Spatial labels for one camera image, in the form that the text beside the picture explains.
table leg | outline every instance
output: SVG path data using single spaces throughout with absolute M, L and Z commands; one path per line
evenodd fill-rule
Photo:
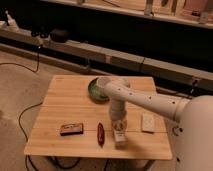
M 148 160 L 146 165 L 143 167 L 143 171 L 151 171 L 150 168 L 154 164 L 155 160 Z

small box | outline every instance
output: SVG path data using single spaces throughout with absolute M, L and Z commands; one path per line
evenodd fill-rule
M 62 125 L 60 129 L 60 135 L 74 135 L 74 134 L 83 134 L 84 127 L 83 123 L 74 123 L 74 124 L 66 124 Z

red object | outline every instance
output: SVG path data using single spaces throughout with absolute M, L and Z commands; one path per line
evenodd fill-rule
M 98 139 L 98 144 L 100 146 L 103 146 L 105 142 L 105 131 L 101 123 L 98 124 L 97 139 Z

table top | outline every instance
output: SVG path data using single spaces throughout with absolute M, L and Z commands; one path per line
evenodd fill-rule
M 127 143 L 117 149 L 108 115 L 109 103 L 95 103 L 87 91 L 97 76 L 56 75 L 36 118 L 25 155 L 170 160 L 171 148 L 163 117 L 127 102 Z M 126 77 L 137 90 L 155 91 L 151 77 Z M 154 115 L 154 134 L 141 132 L 143 112 Z M 84 133 L 60 136 L 63 124 L 83 123 Z M 97 142 L 97 126 L 105 129 L 105 144 Z

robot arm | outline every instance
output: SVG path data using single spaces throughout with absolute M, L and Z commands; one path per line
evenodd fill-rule
M 179 122 L 176 171 L 213 170 L 213 96 L 187 100 L 136 91 L 125 79 L 111 81 L 108 77 L 99 78 L 97 86 L 110 98 L 112 121 L 125 117 L 128 101 Z
M 110 97 L 112 120 L 122 120 L 125 117 L 125 101 L 128 101 L 179 122 L 181 113 L 189 102 L 189 100 L 180 97 L 133 90 L 122 82 L 126 83 L 127 80 L 121 78 L 120 80 L 110 81 L 108 77 L 101 77 L 97 82 L 98 87 L 102 87 L 102 93 Z

